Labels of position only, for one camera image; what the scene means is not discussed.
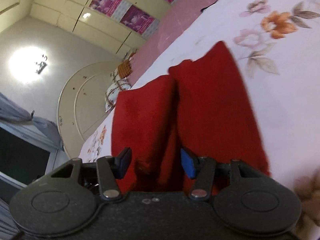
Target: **pink flower print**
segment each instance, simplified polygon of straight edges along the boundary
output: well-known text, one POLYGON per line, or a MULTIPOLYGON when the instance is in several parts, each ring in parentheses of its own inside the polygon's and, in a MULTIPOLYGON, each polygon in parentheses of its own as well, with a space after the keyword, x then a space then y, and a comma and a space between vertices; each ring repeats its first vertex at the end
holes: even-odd
POLYGON ((271 8, 269 5, 267 5, 268 0, 255 0, 253 3, 249 3, 247 6, 247 11, 242 12, 239 14, 240 17, 247 17, 255 12, 257 13, 268 13, 271 11, 271 8))
POLYGON ((252 30, 243 29, 240 31, 240 36, 233 38, 233 42, 239 46, 256 49, 264 44, 262 33, 252 30))

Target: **leaf print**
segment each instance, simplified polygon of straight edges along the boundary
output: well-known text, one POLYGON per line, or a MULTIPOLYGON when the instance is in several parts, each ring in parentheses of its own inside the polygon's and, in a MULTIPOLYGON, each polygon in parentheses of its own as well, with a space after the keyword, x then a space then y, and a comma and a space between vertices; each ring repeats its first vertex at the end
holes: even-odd
POLYGON ((303 1, 298 3, 293 9, 292 9, 292 13, 293 15, 297 15, 298 13, 300 13, 303 9, 303 1))
POLYGON ((253 75, 256 72, 257 68, 258 68, 258 64, 256 59, 249 57, 245 72, 250 78, 253 78, 253 75))
POLYGON ((274 45, 276 45, 276 43, 268 43, 264 49, 253 51, 249 57, 264 56, 273 48, 274 45))
POLYGON ((266 57, 257 57, 255 58, 255 60, 259 68, 261 68, 265 72, 272 73, 272 74, 279 74, 278 69, 275 63, 273 62, 273 60, 266 57))
POLYGON ((311 29, 311 27, 309 25, 307 25, 304 21, 302 21, 298 17, 290 16, 290 20, 292 20, 292 22, 294 22, 296 25, 298 25, 301 28, 309 28, 309 29, 311 29))
POLYGON ((296 16, 304 19, 314 19, 320 17, 320 14, 310 11, 301 11, 296 16))

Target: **orange flower print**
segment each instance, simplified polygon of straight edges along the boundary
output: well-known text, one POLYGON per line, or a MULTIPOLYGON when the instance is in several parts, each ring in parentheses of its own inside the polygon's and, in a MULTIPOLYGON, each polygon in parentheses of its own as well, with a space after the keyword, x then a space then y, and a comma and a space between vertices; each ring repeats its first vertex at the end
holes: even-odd
POLYGON ((273 11, 268 17, 264 17, 261 21, 261 27, 271 33, 273 39, 284 38, 285 34, 296 32, 297 27, 287 22, 290 17, 289 12, 278 13, 273 11))
POLYGON ((106 126, 104 126, 103 129, 102 129, 102 132, 100 134, 100 143, 101 143, 101 145, 103 145, 103 140, 104 140, 104 137, 106 135, 106 132, 107 132, 107 128, 106 128, 106 126))

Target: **blurry brown object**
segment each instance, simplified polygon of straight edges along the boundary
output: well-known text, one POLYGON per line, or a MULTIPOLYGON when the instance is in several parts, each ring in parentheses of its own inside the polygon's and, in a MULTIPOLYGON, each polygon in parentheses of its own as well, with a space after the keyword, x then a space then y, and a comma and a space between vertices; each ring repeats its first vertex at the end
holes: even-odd
POLYGON ((131 53, 129 58, 126 59, 124 62, 122 62, 119 66, 118 66, 118 75, 121 79, 126 78, 127 76, 129 76, 132 73, 132 68, 131 68, 131 64, 130 64, 130 59, 132 58, 132 56, 135 53, 131 53))
POLYGON ((307 240, 312 227, 320 226, 320 169, 315 171, 312 178, 304 176, 296 179, 294 191, 302 206, 295 233, 300 239, 307 240))

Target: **window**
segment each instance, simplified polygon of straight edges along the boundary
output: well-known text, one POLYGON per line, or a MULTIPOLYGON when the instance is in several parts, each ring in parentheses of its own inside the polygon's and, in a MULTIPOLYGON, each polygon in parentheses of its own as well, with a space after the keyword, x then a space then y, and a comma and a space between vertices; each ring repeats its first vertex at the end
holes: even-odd
POLYGON ((26 185, 45 174, 50 152, 0 128, 0 172, 26 185))

